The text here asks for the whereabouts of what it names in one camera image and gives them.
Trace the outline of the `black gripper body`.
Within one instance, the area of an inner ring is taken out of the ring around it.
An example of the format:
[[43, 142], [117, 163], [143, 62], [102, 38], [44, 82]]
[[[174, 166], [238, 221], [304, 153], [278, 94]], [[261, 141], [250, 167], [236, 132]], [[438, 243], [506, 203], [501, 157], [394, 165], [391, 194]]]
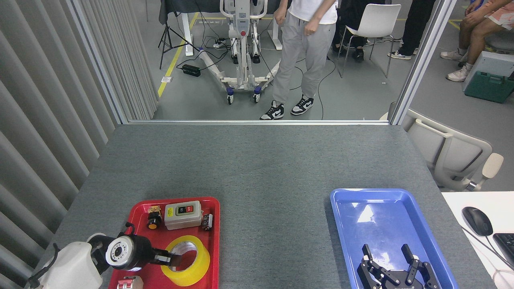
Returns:
[[392, 275], [389, 277], [380, 274], [380, 283], [382, 289], [424, 289], [424, 286], [416, 278], [416, 274], [409, 271], [389, 271]]
[[145, 236], [129, 236], [129, 238], [133, 242], [134, 249], [128, 270], [141, 270], [149, 263], [149, 260], [153, 260], [151, 242]]

